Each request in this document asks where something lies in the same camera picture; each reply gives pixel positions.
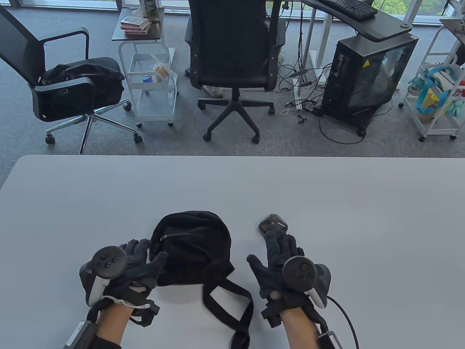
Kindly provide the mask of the person's left hand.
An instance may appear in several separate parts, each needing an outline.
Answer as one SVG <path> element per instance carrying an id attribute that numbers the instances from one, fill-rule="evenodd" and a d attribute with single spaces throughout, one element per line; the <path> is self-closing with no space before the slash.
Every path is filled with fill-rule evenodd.
<path id="1" fill-rule="evenodd" d="M 158 284 L 168 253 L 160 252 L 148 261 L 152 242 L 149 239 L 131 241 L 120 245 L 127 255 L 126 269 L 121 276 L 110 281 L 103 298 L 133 309 L 149 309 L 148 296 Z"/>

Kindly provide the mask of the person's right hand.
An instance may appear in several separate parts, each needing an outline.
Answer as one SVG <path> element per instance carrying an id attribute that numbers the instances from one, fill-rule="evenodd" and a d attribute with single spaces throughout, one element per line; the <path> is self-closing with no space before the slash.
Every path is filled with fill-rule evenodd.
<path id="1" fill-rule="evenodd" d="M 259 295 L 266 299 L 269 304 L 276 302 L 279 307 L 274 309 L 274 313 L 281 313 L 291 309 L 301 309 L 303 313 L 310 317 L 315 311 L 312 302 L 303 292 L 292 289 L 283 276 L 284 264 L 294 256 L 302 256 L 303 250 L 297 247 L 294 236 L 284 231 L 271 231 L 265 235 L 267 266 L 264 266 L 260 259 L 249 254 L 246 258 L 251 271 L 259 285 Z"/>

